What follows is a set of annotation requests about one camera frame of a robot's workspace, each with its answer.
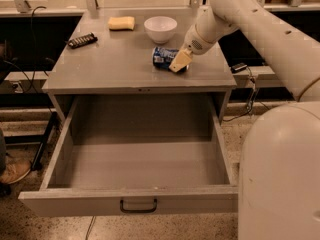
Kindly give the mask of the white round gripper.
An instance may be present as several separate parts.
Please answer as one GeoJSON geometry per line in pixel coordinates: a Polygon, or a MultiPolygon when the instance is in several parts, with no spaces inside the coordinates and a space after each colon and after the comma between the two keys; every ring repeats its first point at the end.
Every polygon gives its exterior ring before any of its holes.
{"type": "Polygon", "coordinates": [[[194,24],[187,31],[183,47],[172,60],[169,69],[179,72],[192,62],[192,54],[208,52],[221,38],[218,25],[194,24]]]}

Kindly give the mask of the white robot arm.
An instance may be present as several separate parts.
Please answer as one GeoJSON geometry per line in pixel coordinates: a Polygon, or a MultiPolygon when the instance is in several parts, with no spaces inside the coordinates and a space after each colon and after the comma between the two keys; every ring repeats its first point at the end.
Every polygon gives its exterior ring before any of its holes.
{"type": "Polygon", "coordinates": [[[238,240],[320,240],[320,46],[262,0],[209,0],[188,30],[174,72],[240,30],[265,63],[236,76],[241,87],[283,87],[293,102],[252,125],[238,183],[238,240]]]}

